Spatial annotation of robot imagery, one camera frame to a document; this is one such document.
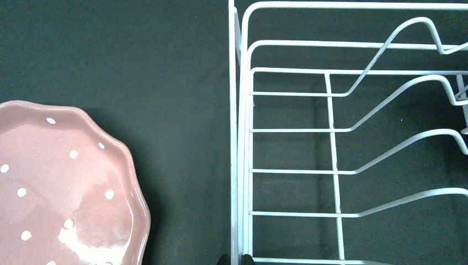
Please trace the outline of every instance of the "scalloped rim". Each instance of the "scalloped rim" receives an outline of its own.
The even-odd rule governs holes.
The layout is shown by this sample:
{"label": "scalloped rim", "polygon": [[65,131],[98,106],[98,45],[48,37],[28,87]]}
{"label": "scalloped rim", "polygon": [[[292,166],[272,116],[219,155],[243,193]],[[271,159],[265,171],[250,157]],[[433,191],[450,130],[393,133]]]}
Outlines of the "scalloped rim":
{"label": "scalloped rim", "polygon": [[47,111],[52,111],[52,112],[67,111],[71,113],[72,115],[77,115],[83,118],[84,121],[87,123],[87,125],[97,135],[105,138],[106,140],[111,142],[113,145],[117,146],[120,149],[120,151],[124,153],[125,158],[126,158],[126,163],[128,165],[129,173],[130,173],[130,178],[131,178],[130,182],[135,187],[136,197],[138,198],[140,206],[142,207],[143,213],[146,217],[145,218],[145,237],[143,238],[142,243],[140,245],[140,253],[138,255],[139,256],[138,265],[141,265],[141,263],[143,262],[143,254],[146,248],[146,243],[148,241],[148,236],[150,233],[151,214],[150,214],[150,209],[148,208],[148,205],[145,201],[145,197],[143,196],[143,192],[141,191],[141,187],[138,182],[138,179],[136,177],[135,165],[133,162],[130,149],[123,142],[117,140],[116,138],[112,137],[107,132],[105,132],[101,127],[99,127],[98,124],[94,122],[94,120],[88,115],[88,113],[86,113],[84,110],[80,108],[57,106],[57,105],[43,105],[43,104],[38,104],[38,103],[33,103],[33,102],[28,102],[28,101],[23,101],[23,100],[12,100],[12,101],[1,103],[0,112],[2,111],[2,108],[6,106],[18,106],[22,108],[35,109],[35,110],[47,110]]}

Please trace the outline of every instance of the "black surface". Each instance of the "black surface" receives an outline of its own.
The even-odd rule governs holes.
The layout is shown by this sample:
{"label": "black surface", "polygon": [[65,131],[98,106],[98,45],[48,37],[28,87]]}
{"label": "black surface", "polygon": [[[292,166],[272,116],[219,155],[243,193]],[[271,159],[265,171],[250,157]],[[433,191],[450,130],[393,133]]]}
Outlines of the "black surface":
{"label": "black surface", "polygon": [[[242,14],[252,1],[240,1]],[[261,11],[249,39],[382,42],[426,15],[443,43],[466,41],[463,13]],[[215,264],[229,251],[230,162],[227,1],[6,1],[0,3],[0,101],[73,105],[130,148],[152,229],[144,265]],[[429,43],[422,26],[397,42]],[[363,68],[375,50],[259,49],[254,65]],[[379,69],[466,69],[466,55],[388,51]],[[336,127],[351,126],[408,78],[366,78],[334,100]],[[353,77],[332,77],[336,91]],[[259,76],[259,90],[324,92],[323,79]],[[255,126],[327,125],[325,99],[256,97]],[[353,133],[337,135],[340,169],[356,169],[434,128],[463,129],[441,87],[422,84]],[[255,167],[330,168],[323,135],[256,135]],[[468,187],[466,157],[452,139],[424,140],[358,175],[341,178],[342,208],[362,211],[415,192]],[[329,176],[255,178],[256,210],[332,211]],[[397,264],[466,264],[466,198],[427,199],[345,220],[347,258]],[[336,258],[334,220],[254,219],[254,255]]]}

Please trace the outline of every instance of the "white dish rack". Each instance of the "white dish rack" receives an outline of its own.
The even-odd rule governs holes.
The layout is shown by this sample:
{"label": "white dish rack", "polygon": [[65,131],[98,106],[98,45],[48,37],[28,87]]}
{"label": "white dish rack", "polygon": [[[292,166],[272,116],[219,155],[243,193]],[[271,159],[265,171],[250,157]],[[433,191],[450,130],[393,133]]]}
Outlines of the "white dish rack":
{"label": "white dish rack", "polygon": [[[468,50],[468,43],[461,45],[443,45],[437,29],[429,18],[416,17],[395,25],[395,30],[383,43],[363,43],[346,41],[326,40],[260,40],[248,46],[249,19],[252,13],[259,9],[275,8],[305,8],[305,9],[381,9],[381,10],[468,10],[468,4],[439,4],[439,3],[363,3],[363,2],[257,2],[251,5],[244,13],[242,24],[240,24],[234,0],[229,0],[229,33],[230,33],[230,103],[231,103],[231,264],[239,264],[241,255],[253,256],[253,218],[254,216],[295,216],[309,218],[334,218],[336,219],[337,247],[339,259],[293,259],[293,258],[268,258],[253,257],[258,263],[294,263],[294,264],[386,264],[384,261],[347,260],[343,239],[343,218],[360,218],[383,211],[401,204],[410,203],[426,197],[447,194],[462,194],[468,197],[468,190],[462,188],[440,188],[426,190],[405,198],[389,202],[387,204],[368,209],[361,213],[343,213],[340,202],[339,175],[359,174],[366,169],[375,166],[393,154],[403,150],[405,147],[426,137],[449,135],[452,136],[460,148],[460,151],[468,155],[468,148],[461,134],[468,134],[468,98],[463,77],[468,71],[412,71],[412,70],[373,70],[372,67],[379,57],[387,49],[399,50],[433,50],[441,56],[454,52]],[[431,35],[434,44],[407,44],[392,43],[394,38],[405,28],[422,23],[427,26],[427,33]],[[363,70],[343,69],[301,69],[301,68],[251,68],[252,54],[260,46],[305,46],[305,47],[331,47],[331,48],[365,48],[375,49],[377,52]],[[237,120],[236,102],[236,65],[240,63],[240,87]],[[254,75],[258,72],[267,73],[296,73],[303,75],[321,75],[325,79],[324,93],[295,93],[295,92],[260,92],[254,86]],[[357,78],[345,93],[333,93],[331,77],[336,75],[355,75]],[[349,128],[335,128],[333,117],[333,98],[351,96],[359,89],[363,78],[367,75],[377,76],[413,76],[410,81],[396,87],[393,94],[378,104],[371,112],[362,117],[357,123]],[[446,77],[455,76],[457,87],[453,88]],[[337,165],[336,134],[349,133],[360,127],[379,110],[384,108],[392,100],[409,89],[413,85],[426,81],[440,82],[440,86],[447,95],[447,104],[459,106],[464,113],[467,128],[458,132],[452,129],[435,129],[420,132],[408,138],[392,149],[384,152],[377,158],[356,168],[352,171],[340,170]],[[254,103],[253,96],[289,96],[289,97],[322,97],[327,99],[328,128],[323,129],[256,129],[253,126]],[[330,170],[302,170],[302,169],[274,169],[253,167],[253,134],[259,133],[329,133],[331,143],[332,168]],[[326,174],[333,178],[334,187],[334,213],[290,213],[253,210],[253,174],[254,173],[276,173],[276,174]]]}

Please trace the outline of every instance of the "pink bowl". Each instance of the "pink bowl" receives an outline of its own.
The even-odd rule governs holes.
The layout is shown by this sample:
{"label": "pink bowl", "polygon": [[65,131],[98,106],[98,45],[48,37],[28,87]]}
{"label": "pink bowl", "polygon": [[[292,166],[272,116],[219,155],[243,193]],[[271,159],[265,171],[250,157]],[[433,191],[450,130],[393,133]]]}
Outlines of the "pink bowl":
{"label": "pink bowl", "polygon": [[0,261],[141,264],[150,211],[129,149],[74,107],[0,104]]}

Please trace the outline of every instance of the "scalloped plate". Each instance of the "scalloped plate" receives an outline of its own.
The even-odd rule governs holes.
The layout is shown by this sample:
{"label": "scalloped plate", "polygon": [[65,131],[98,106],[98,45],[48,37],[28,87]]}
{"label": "scalloped plate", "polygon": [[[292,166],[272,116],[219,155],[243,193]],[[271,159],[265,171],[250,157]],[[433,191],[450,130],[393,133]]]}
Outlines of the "scalloped plate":
{"label": "scalloped plate", "polygon": [[129,149],[74,107],[0,104],[0,260],[141,264],[150,211]]}

